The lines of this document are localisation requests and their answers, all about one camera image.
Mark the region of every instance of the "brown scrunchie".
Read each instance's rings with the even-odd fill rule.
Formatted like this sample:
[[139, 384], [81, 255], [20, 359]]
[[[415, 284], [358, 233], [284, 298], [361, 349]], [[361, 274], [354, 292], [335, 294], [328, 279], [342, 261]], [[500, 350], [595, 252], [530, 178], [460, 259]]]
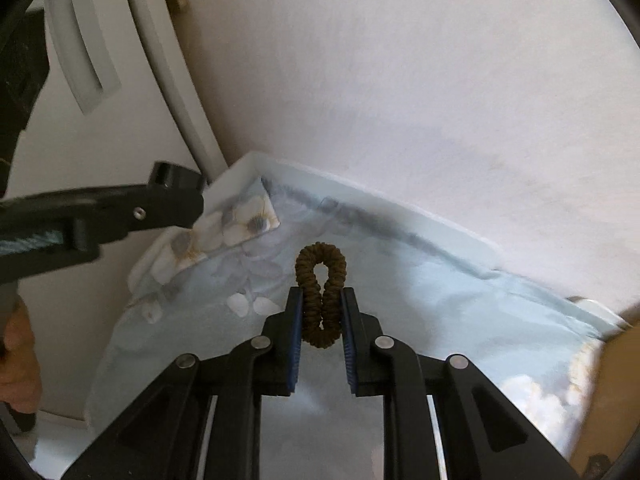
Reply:
[[[314, 273], [317, 264], [329, 269], [322, 295]], [[302, 339], [316, 348], [329, 348], [340, 337], [340, 290], [346, 277], [347, 262], [337, 247], [316, 242], [300, 251], [296, 279], [304, 297]]]

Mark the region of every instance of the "human hand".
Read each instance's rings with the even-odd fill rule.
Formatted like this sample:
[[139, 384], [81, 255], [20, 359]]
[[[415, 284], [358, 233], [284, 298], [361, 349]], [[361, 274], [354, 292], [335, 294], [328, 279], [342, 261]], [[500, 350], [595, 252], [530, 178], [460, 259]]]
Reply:
[[34, 351], [35, 338], [27, 307], [22, 302], [4, 329], [0, 358], [0, 400], [20, 413], [35, 413], [42, 397], [40, 365]]

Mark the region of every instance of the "round metal pivot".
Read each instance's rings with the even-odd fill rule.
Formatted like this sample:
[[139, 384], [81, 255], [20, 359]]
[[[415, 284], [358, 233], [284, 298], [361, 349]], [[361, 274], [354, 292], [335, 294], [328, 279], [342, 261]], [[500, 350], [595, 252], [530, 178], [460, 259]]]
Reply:
[[265, 335], [258, 335], [253, 339], [251, 339], [251, 346], [254, 347], [256, 350], [262, 350], [264, 348], [268, 348], [270, 344], [271, 344], [271, 339], [269, 339]]
[[146, 218], [146, 211], [141, 207], [134, 208], [133, 218], [135, 218], [136, 220], [144, 220]]
[[182, 354], [175, 359], [175, 365], [178, 368], [191, 368], [196, 364], [196, 358], [193, 354]]
[[449, 364], [458, 370], [464, 370], [469, 366], [469, 359], [463, 355], [452, 355], [449, 359]]
[[380, 337], [376, 338], [376, 346], [378, 348], [382, 348], [383, 350], [387, 350], [389, 348], [393, 348], [394, 340], [388, 335], [381, 335]]

